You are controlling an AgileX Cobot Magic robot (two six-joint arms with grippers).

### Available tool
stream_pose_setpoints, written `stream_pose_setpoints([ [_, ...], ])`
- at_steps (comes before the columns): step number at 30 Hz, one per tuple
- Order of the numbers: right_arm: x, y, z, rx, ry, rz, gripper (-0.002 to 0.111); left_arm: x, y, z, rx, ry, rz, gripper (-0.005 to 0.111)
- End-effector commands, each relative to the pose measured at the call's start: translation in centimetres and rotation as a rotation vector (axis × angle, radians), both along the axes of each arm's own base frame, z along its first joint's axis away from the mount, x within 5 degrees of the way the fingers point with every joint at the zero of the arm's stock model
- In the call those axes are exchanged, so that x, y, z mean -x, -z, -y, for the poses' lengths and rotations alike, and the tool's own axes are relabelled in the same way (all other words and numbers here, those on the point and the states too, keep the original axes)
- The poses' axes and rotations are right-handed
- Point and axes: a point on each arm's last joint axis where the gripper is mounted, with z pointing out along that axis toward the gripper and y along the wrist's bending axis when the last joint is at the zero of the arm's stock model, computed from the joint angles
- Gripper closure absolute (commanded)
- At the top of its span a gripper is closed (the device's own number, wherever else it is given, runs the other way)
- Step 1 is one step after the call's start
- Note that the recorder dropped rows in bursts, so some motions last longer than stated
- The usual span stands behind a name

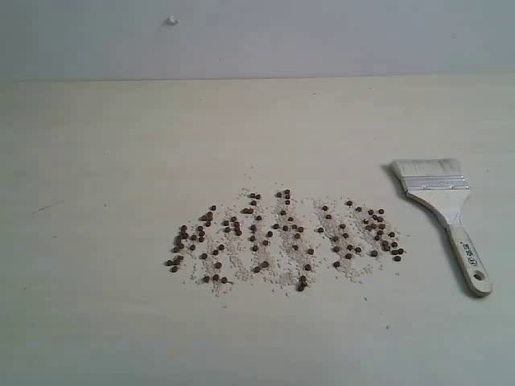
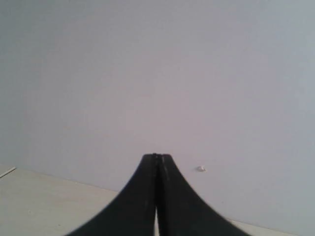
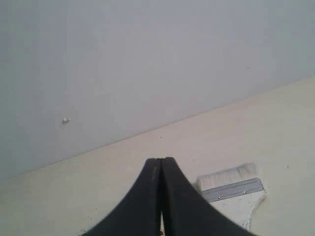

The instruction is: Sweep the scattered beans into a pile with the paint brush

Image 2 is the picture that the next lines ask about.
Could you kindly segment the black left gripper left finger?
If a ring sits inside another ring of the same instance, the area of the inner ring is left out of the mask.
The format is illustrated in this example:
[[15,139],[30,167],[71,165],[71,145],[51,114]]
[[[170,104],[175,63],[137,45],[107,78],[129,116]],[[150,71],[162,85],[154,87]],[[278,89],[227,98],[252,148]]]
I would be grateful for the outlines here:
[[70,236],[153,236],[157,155],[145,154],[123,190]]

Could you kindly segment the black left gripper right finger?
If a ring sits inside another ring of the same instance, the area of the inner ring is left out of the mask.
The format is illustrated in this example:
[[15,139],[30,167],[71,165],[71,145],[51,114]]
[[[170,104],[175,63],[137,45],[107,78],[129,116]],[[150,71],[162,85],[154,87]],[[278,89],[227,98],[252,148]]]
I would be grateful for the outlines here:
[[192,189],[169,154],[157,156],[156,206],[161,236],[247,236]]

